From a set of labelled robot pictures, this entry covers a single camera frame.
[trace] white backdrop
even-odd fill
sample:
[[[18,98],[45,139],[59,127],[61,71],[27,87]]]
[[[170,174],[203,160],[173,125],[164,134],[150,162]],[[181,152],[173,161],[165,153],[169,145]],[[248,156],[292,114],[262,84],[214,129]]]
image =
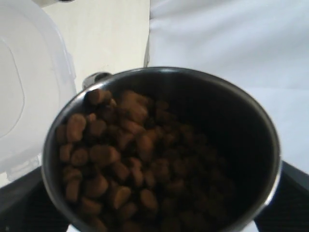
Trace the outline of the white backdrop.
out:
[[[285,161],[309,173],[309,0],[152,0],[149,66],[197,69],[249,92]]]

